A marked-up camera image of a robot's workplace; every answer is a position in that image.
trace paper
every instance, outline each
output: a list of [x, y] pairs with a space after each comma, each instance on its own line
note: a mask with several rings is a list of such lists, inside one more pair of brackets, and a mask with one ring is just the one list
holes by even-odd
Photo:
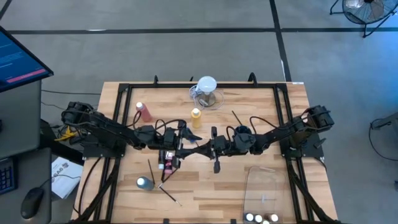
[[[52, 192], [62, 199], [67, 198], [80, 181], [80, 178], [71, 179], [69, 177], [80, 177], [82, 172], [83, 166], [58, 157], [52, 162], [51, 176], [55, 177], [51, 180]], [[68, 175], [69, 177], [56, 177], [58, 175]]]

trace wooden table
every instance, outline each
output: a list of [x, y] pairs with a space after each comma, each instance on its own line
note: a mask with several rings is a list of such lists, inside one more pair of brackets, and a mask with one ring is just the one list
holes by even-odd
[[[112, 118], [118, 82], [104, 83], [98, 111], [105, 116]], [[294, 116], [302, 113], [309, 107], [307, 94], [303, 84], [287, 84], [290, 104]], [[231, 110], [238, 115], [244, 125], [250, 126], [250, 116], [260, 116], [274, 124], [278, 124], [275, 110], [275, 100], [271, 89], [219, 89], [225, 97], [224, 105], [215, 111], [203, 110], [200, 129], [193, 129], [194, 134], [201, 136], [204, 144], [210, 138], [212, 126], [218, 127], [218, 134], [226, 134], [228, 125], [237, 126], [239, 123], [233, 116]], [[126, 97], [122, 99], [121, 110]], [[154, 120], [164, 119], [185, 119], [190, 124], [190, 112], [193, 109], [193, 102], [188, 95], [188, 89], [181, 88], [141, 88], [134, 89], [130, 104], [128, 124], [132, 122], [135, 104], [144, 102]], [[254, 120], [259, 133], [265, 133], [272, 129], [268, 124]], [[154, 170], [155, 179], [159, 183], [161, 172], [157, 169], [158, 151], [145, 149], [138, 151], [128, 146], [126, 155], [121, 160], [118, 187], [114, 201], [112, 223], [161, 223], [164, 218], [169, 218], [171, 223], [229, 223], [232, 218], [242, 222], [242, 205], [244, 198], [244, 186], [248, 170], [252, 166], [263, 166], [282, 172], [287, 176], [285, 159], [280, 154], [279, 143], [274, 143], [260, 156], [246, 155], [234, 157], [221, 157], [221, 172], [213, 173], [213, 161], [202, 155], [192, 155], [182, 161], [181, 169], [178, 170], [165, 184], [164, 189], [172, 194], [183, 206], [174, 203], [166, 194], [159, 189], [145, 192], [138, 189], [136, 180], [139, 176], [150, 177], [147, 159], [150, 159]], [[82, 179], [79, 186], [75, 206], [78, 207], [78, 199], [82, 185], [87, 173], [96, 159], [88, 159], [85, 162]], [[324, 209], [326, 214], [337, 218], [335, 206], [331, 196], [328, 177], [325, 168], [315, 159], [303, 158], [308, 188], [312, 196]], [[98, 192], [103, 159], [95, 167], [86, 187], [83, 196], [83, 208], [86, 208]], [[295, 223], [292, 198], [289, 182], [278, 185], [278, 191], [284, 195], [283, 214], [280, 216], [283, 223]], [[299, 193], [302, 216], [306, 219], [303, 198]], [[105, 217], [108, 203], [108, 193], [104, 197], [101, 217]]]

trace mustard bottle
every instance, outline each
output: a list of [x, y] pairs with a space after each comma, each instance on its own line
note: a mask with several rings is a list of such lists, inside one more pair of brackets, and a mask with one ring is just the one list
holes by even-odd
[[193, 128], [200, 128], [201, 121], [200, 121], [201, 111], [198, 108], [194, 108], [191, 112], [191, 122]]

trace computer mouse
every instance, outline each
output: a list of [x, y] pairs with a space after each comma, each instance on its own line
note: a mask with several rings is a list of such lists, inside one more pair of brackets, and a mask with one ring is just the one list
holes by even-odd
[[32, 218], [39, 211], [43, 199], [44, 190], [40, 187], [31, 189], [25, 196], [21, 205], [21, 216], [24, 219]]

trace pink object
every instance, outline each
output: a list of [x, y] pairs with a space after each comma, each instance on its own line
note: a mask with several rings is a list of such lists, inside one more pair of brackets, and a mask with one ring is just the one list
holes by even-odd
[[141, 119], [144, 122], [152, 121], [152, 116], [150, 115], [149, 110], [145, 104], [138, 102], [136, 105], [136, 110], [141, 111]]
[[165, 169], [164, 169], [164, 173], [165, 173], [165, 174], [171, 174], [172, 172], [173, 172], [172, 161], [171, 161], [171, 160], [168, 160], [168, 161], [166, 162], [166, 166], [165, 166]]
[[25, 75], [21, 75], [21, 76], [15, 77], [15, 78], [10, 78], [10, 79], [7, 80], [7, 82], [8, 83], [13, 83], [13, 82], [16, 82], [16, 81], [19, 81], [19, 80], [23, 80], [24, 78], [29, 78], [31, 76], [38, 75], [38, 74], [41, 74], [41, 73], [44, 73], [44, 72], [45, 72], [45, 69], [43, 68], [43, 69], [40, 69], [38, 71], [30, 72], [30, 73], [25, 74]]

